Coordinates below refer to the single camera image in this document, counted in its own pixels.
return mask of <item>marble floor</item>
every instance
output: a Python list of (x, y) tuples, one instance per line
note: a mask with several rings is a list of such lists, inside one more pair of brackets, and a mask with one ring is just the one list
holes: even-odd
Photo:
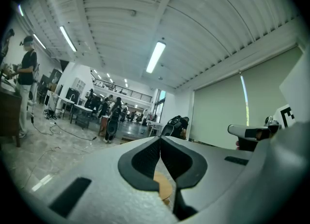
[[(97, 137), (99, 123), (92, 121), (88, 129), (82, 129), (72, 122), (70, 124), (69, 115), (65, 114), (64, 119), (47, 120), (43, 115), (43, 105), (37, 104), (34, 107), (34, 126), (31, 124), (30, 114), (28, 115), (28, 134), (20, 139), (21, 147), (17, 148), (15, 140), (10, 137), (0, 137), (2, 151), (0, 152), (4, 164), (15, 182), (16, 186), (24, 191), (34, 195), (35, 186), (42, 182), (42, 179), (48, 176), (47, 180), (53, 180), (62, 173), (73, 167), (75, 164), (82, 162), (83, 159), (91, 153), (100, 149), (108, 149), (121, 144), (121, 138), (135, 137), (142, 139), (148, 137), (146, 127), (137, 124), (124, 122), (120, 124), (119, 130), (112, 143), (107, 144), (103, 137)], [(70, 132), (78, 137), (89, 139), (83, 140), (63, 130)], [(170, 196), (168, 207), (172, 210), (175, 196), (175, 182), (167, 171), (165, 165), (160, 159), (156, 170), (163, 173), (172, 184), (173, 193)]]

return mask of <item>black rectangle slot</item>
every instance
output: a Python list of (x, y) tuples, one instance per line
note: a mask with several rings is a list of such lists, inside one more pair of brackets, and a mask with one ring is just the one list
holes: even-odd
[(49, 208), (66, 218), (84, 194), (90, 183), (90, 179), (83, 177), (77, 178), (56, 198)]

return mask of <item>gray device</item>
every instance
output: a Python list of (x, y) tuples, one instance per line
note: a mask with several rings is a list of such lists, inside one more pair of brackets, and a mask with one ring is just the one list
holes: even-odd
[[(306, 178), (310, 123), (279, 130), (254, 152), (150, 137), (103, 149), (24, 194), (47, 223), (252, 224), (274, 216)], [(162, 158), (176, 182), (173, 212), (153, 181)]]

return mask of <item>ceiling light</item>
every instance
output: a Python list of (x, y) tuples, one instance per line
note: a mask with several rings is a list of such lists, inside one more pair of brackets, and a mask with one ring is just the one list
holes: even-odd
[(35, 34), (33, 34), (33, 36), (36, 38), (36, 40), (41, 44), (41, 46), (44, 48), (44, 49), (46, 49), (46, 47), (42, 44), (42, 42), (39, 40), (39, 38), (35, 35)]
[(64, 38), (65, 38), (66, 41), (68, 42), (69, 46), (71, 47), (71, 49), (72, 49), (74, 52), (77, 51), (77, 49), (75, 48), (75, 46), (74, 46), (73, 43), (71, 42), (71, 40), (70, 40), (69, 36), (67, 35), (67, 32), (66, 32), (66, 30), (64, 29), (63, 26), (60, 27), (60, 30), (61, 30), (61, 32), (62, 32)]
[(23, 13), (23, 11), (21, 10), (20, 5), (18, 6), (18, 9), (19, 9), (19, 12), (20, 12), (21, 16), (24, 16), (24, 13)]
[(153, 54), (151, 56), (149, 65), (146, 68), (146, 72), (148, 72), (148, 73), (153, 72), (153, 70), (154, 70), (161, 54), (163, 53), (165, 47), (166, 47), (166, 44), (161, 43), (161, 42), (157, 42), (156, 47), (155, 47)]

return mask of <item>brown circular object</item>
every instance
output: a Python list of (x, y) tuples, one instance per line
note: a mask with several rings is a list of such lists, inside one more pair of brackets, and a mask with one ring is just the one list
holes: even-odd
[(159, 196), (161, 200), (167, 199), (172, 194), (172, 185), (168, 179), (160, 172), (155, 171), (154, 181), (159, 183)]

